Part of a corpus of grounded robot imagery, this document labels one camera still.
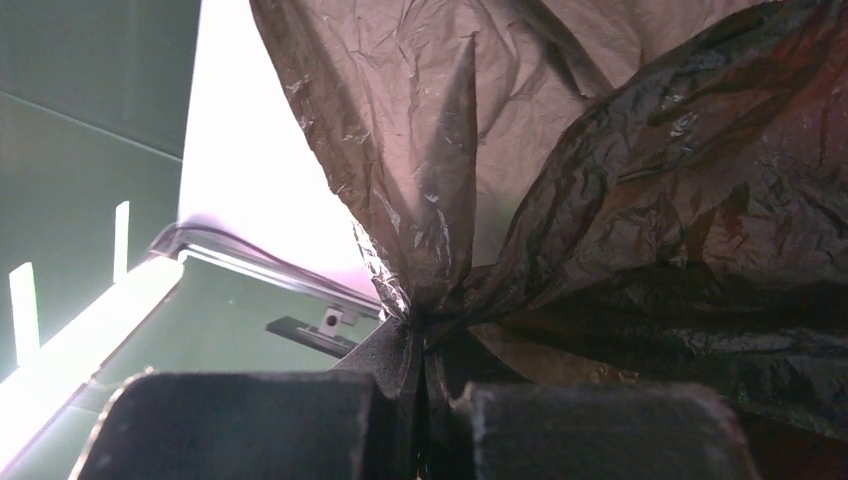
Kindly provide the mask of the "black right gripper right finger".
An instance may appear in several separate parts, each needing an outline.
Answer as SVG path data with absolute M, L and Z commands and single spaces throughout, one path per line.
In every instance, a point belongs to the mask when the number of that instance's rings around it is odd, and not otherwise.
M 760 476 L 735 414 L 695 384 L 470 384 L 457 417 L 478 479 Z

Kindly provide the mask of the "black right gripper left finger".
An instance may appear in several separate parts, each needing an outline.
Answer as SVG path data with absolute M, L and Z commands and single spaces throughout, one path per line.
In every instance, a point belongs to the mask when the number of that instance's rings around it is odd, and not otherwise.
M 128 380 L 73 479 L 382 479 L 366 374 L 154 373 Z

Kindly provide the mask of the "black plastic trash bag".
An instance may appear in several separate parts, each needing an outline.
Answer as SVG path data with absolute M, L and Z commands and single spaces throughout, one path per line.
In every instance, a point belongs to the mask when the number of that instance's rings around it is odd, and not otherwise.
M 391 325 L 846 437 L 845 2 L 250 8 Z

